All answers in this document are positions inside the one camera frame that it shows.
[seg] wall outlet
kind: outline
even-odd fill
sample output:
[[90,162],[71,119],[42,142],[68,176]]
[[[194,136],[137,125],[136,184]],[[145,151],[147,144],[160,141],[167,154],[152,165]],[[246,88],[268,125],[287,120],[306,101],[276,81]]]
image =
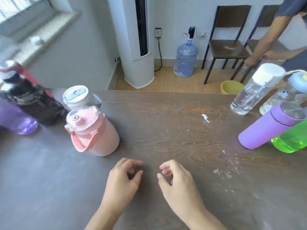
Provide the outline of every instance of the wall outlet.
[[161,38],[161,36],[162,36],[162,28],[156,27],[156,30],[155,30],[155,37],[156,37],[156,38]]

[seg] purple water bottle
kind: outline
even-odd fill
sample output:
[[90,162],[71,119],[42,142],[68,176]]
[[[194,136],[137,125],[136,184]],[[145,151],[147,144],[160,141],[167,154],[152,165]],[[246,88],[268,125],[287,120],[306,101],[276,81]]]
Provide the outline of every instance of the purple water bottle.
[[2,98],[0,98],[0,125],[18,135],[32,133],[38,127],[36,119]]
[[305,120],[304,109],[292,102],[282,102],[239,135],[240,143],[255,149]]

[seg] pink bottle handle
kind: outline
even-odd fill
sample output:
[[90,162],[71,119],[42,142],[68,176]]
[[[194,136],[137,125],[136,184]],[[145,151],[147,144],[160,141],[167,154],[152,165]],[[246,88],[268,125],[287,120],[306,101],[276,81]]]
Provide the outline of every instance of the pink bottle handle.
[[100,136],[100,132],[99,131],[95,131],[94,133],[92,133],[92,138],[90,140],[90,142],[88,143],[87,146],[84,146],[79,137],[76,134],[71,135],[71,140],[73,145],[75,146],[76,150],[79,152],[87,152],[89,151],[92,147],[94,147],[98,137]]

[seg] person's left hand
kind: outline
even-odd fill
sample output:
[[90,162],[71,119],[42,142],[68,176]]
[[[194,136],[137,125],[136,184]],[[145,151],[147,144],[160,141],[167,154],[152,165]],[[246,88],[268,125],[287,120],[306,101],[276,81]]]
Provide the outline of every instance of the person's left hand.
[[121,215],[132,200],[140,184],[143,170],[138,171],[132,180],[127,173],[134,173],[133,165],[141,165],[142,161],[123,158],[110,171],[101,206]]

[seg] air conditioner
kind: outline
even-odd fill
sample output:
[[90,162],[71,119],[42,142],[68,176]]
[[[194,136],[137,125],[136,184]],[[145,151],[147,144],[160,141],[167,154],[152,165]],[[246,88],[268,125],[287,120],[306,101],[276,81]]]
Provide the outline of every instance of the air conditioner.
[[108,0],[125,80],[143,88],[154,80],[153,0]]

